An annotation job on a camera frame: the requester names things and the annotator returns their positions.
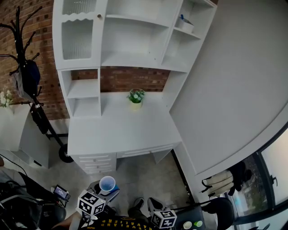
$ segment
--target red brick wall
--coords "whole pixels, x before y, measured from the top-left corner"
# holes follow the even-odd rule
[[[143,89],[162,92],[170,71],[142,67],[102,67],[101,92],[128,92]],[[72,80],[97,79],[97,70],[72,71]]]
[[[23,30],[23,44],[26,44],[33,31],[36,31],[33,42],[27,48],[26,57],[31,59],[36,53],[40,56],[35,59],[41,73],[40,86],[42,93],[38,97],[44,103],[44,111],[48,119],[69,118],[58,75],[54,63],[52,43],[52,12],[53,0],[0,0],[0,22],[9,24],[13,19],[17,6],[20,6],[20,25],[28,14],[43,6],[37,14],[31,17]],[[16,56],[14,37],[11,30],[0,28],[0,54]],[[12,58],[0,57],[0,90],[8,88],[13,92],[14,103],[25,101],[17,95],[12,87],[9,72],[17,68]],[[129,91],[131,88],[145,91],[161,92],[168,78],[169,71],[134,67],[103,67],[101,68],[101,91],[118,92]],[[93,71],[75,71],[73,79],[97,78]]]

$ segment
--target black sneaker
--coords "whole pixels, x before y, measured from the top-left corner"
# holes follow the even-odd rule
[[[142,197],[139,197],[134,201],[134,207],[136,207],[136,208],[140,209],[143,207],[143,205],[144,205],[144,198],[142,198]]]

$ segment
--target desk drawer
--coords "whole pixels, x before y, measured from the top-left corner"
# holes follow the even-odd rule
[[[133,151],[133,152],[122,152],[122,153],[117,153],[117,158],[123,158],[123,157],[131,157],[131,156],[140,156],[140,155],[145,155],[151,153],[150,151]]]
[[[95,154],[95,155],[75,155],[71,156],[79,164],[106,163],[116,158],[116,153]]]
[[[142,149],[142,150],[120,152],[120,153],[117,153],[117,158],[140,156],[140,155],[145,155],[145,154],[149,154],[149,153],[156,153],[156,152],[171,150],[171,149],[173,149],[173,145],[165,145],[165,146],[158,146],[158,147],[153,147],[153,148],[146,148],[146,149]]]
[[[96,155],[75,155],[74,161],[87,174],[91,172],[110,172],[116,170],[116,153],[96,154]]]
[[[97,174],[97,173],[107,173],[112,172],[112,169],[103,169],[103,170],[84,170],[85,173],[91,175],[91,174]]]

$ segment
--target small white flower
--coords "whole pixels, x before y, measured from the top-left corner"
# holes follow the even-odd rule
[[[6,104],[6,99],[5,98],[1,98],[1,104]]]

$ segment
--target black and white marker cube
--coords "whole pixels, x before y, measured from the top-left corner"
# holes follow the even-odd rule
[[[78,197],[77,209],[93,216],[104,210],[106,201],[84,190]]]
[[[151,222],[159,229],[174,227],[177,216],[173,210],[150,213]]]

